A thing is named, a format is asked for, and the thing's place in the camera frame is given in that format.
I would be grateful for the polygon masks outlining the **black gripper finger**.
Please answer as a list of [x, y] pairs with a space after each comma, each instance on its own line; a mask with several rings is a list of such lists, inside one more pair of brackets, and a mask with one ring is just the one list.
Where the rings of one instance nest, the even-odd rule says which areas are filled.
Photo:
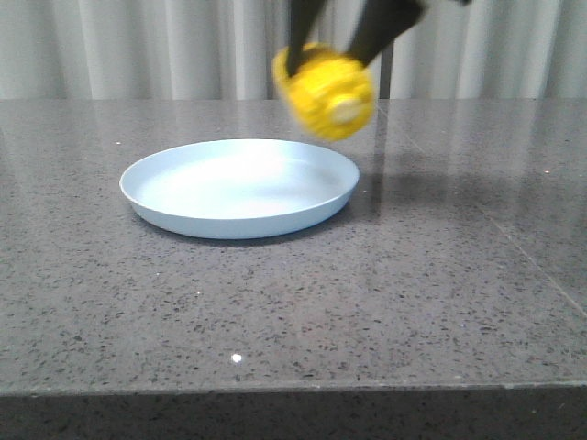
[[293, 0], [290, 2], [290, 30], [286, 72], [295, 76], [303, 63], [303, 48], [310, 31], [320, 14], [325, 0]]
[[393, 41], [417, 24], [424, 12], [421, 1], [366, 1], [346, 55], [367, 67]]

